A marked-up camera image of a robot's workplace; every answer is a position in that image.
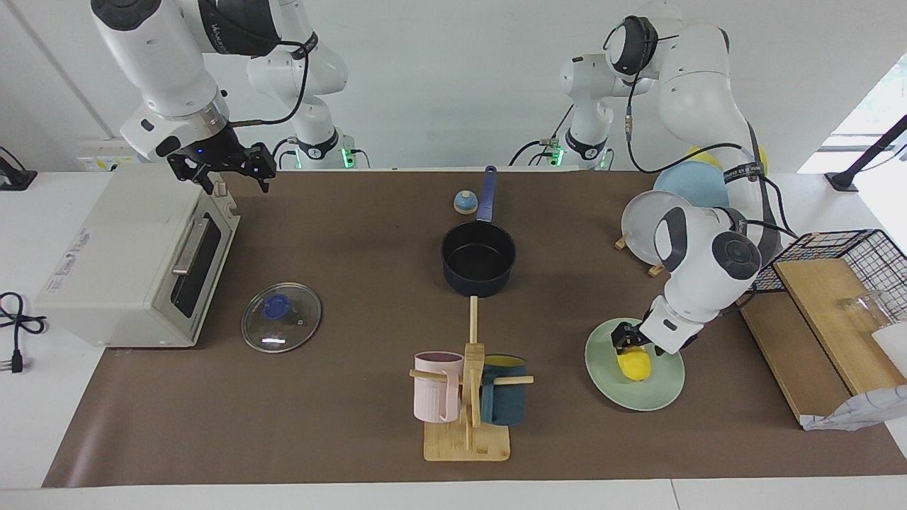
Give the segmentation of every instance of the teal mug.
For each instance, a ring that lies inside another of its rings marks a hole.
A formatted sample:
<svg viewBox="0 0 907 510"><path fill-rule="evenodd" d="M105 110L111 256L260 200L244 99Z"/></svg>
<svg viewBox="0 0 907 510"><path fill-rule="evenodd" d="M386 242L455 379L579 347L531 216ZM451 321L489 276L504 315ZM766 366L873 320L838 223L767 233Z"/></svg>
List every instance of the teal mug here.
<svg viewBox="0 0 907 510"><path fill-rule="evenodd" d="M497 378L526 375L526 360L509 354L489 354L482 372L482 421L512 427L522 423L526 412L526 385L495 386Z"/></svg>

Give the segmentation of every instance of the small blue round object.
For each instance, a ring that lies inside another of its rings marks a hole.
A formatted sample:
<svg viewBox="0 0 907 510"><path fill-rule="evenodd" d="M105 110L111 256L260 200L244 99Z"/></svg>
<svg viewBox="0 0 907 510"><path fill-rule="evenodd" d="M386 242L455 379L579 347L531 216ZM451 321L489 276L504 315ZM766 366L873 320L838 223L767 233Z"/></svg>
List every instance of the small blue round object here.
<svg viewBox="0 0 907 510"><path fill-rule="evenodd" d="M459 191L453 199L453 208L461 214L471 214L479 207L479 199L469 190Z"/></svg>
<svg viewBox="0 0 907 510"><path fill-rule="evenodd" d="M261 309L261 315L263 315L265 319L270 320L283 319L291 308L292 303L287 296L275 294L270 298L265 299L265 306Z"/></svg>
<svg viewBox="0 0 907 510"><path fill-rule="evenodd" d="M654 189L670 191L696 207L727 207L725 175L715 165L686 161L663 171Z"/></svg>

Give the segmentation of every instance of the black wire basket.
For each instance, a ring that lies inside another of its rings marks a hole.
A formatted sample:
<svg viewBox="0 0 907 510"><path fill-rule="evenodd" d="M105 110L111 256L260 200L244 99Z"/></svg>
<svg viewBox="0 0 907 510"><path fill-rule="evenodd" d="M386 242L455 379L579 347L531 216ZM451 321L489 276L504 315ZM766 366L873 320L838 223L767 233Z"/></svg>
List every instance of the black wire basket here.
<svg viewBox="0 0 907 510"><path fill-rule="evenodd" d="M844 259L867 290L888 293L885 306L898 321L907 321L907 257L883 230L813 232L801 236L756 277L756 293L787 290L775 270L789 260Z"/></svg>

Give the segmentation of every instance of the green plate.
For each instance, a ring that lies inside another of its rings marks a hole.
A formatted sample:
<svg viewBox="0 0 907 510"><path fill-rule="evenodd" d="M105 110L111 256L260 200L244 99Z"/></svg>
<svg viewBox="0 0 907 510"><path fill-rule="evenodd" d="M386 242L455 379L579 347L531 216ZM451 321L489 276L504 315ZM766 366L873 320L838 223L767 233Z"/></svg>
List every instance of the green plate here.
<svg viewBox="0 0 907 510"><path fill-rule="evenodd" d="M644 381L623 375L618 366L618 353L611 332L623 321L634 326L638 319L611 319L600 324L586 342L586 369L601 393L614 403L634 411L655 411L677 399L686 371L680 354L655 356L655 346L647 344L652 374Z"/></svg>

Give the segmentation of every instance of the brown table mat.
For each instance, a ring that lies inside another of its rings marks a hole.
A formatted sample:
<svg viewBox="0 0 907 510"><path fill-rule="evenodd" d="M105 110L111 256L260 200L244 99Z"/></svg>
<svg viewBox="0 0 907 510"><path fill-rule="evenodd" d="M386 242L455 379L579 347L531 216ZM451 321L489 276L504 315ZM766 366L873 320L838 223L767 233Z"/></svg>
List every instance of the brown table mat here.
<svg viewBox="0 0 907 510"><path fill-rule="evenodd" d="M529 359L525 422L505 463L427 463L413 354L462 351L469 301L441 272L454 194L480 173L283 173L262 195L230 178L243 216L199 345L107 350L44 486L557 480L907 473L884 426L804 432L733 313L684 350L671 406L625 410L592 385L589 334L639 317L664 285L616 251L635 173L500 175L495 222L514 237L508 286L483 299L480 341ZM324 305L279 355L248 347L249 300L281 281Z"/></svg>

